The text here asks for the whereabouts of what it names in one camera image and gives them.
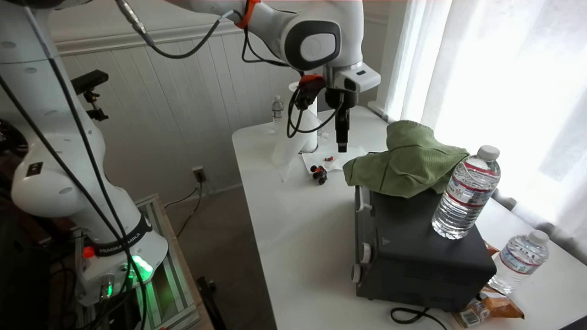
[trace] oven knob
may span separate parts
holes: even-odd
[[[368,264],[371,262],[371,245],[363,243],[363,257],[361,257],[361,264]]]
[[[361,266],[359,264],[354,264],[353,269],[350,273],[350,279],[353,283],[359,283],[361,280]]]

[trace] small toy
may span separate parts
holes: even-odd
[[[324,184],[324,182],[328,180],[328,177],[326,176],[326,169],[323,166],[312,165],[312,167],[310,167],[310,171],[312,172],[312,177],[314,180],[318,179],[319,184]]]

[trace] floor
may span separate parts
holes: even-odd
[[[176,231],[196,204],[167,208]],[[242,187],[203,197],[178,240],[194,278],[216,283],[214,299],[228,330],[276,329]]]

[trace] red button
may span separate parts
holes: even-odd
[[[83,248],[83,257],[84,258],[92,258],[94,255],[96,255],[96,252],[94,251],[94,247]]]

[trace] white table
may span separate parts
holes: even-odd
[[[319,116],[324,119],[330,113]],[[386,150],[387,124],[363,107],[350,113],[349,147]],[[355,295],[350,281],[355,260],[354,188],[346,185],[341,171],[329,172],[329,180],[319,186],[301,156],[294,159],[289,180],[283,183],[269,158],[275,140],[271,127],[241,129],[232,141],[279,330],[440,329],[428,319],[395,324],[389,311],[400,304]],[[333,123],[327,131],[333,140]],[[335,149],[333,141],[319,143],[319,150]],[[477,226],[483,239],[497,248],[531,230],[494,200]],[[475,329],[554,330],[587,315],[587,267],[552,242],[549,249],[550,259],[512,296],[526,320],[492,319]],[[431,314],[449,329],[460,329],[451,315],[434,310]]]

